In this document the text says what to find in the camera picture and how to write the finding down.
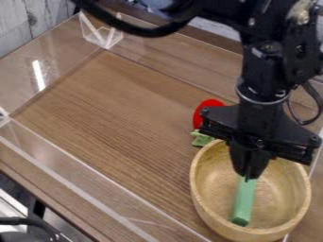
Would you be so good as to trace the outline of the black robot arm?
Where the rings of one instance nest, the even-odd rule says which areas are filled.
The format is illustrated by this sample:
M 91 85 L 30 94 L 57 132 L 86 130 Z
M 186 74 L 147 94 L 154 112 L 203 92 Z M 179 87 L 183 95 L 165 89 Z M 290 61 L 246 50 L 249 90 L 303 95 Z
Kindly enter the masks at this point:
M 151 10 L 169 23 L 153 28 L 118 19 L 98 0 L 73 1 L 110 26 L 146 38 L 174 34 L 197 17 L 233 27 L 242 42 L 239 103 L 203 107 L 199 132 L 227 143 L 234 170 L 247 180 L 263 175 L 273 159 L 311 164 L 322 139 L 305 126 L 315 120 L 285 110 L 302 87 L 323 113 L 323 97 L 310 84 L 323 72 L 317 0 L 165 0 Z

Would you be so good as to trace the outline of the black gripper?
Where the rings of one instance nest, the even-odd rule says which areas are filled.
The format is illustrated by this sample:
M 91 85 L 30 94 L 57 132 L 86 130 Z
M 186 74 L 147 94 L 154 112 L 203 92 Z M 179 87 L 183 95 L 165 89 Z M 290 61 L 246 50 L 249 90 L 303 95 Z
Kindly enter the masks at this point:
M 199 132 L 229 145 L 235 172 L 249 181 L 259 179 L 277 158 L 310 165 L 322 139 L 305 128 L 305 122 L 285 111 L 289 96 L 274 101 L 241 95 L 237 105 L 201 108 Z

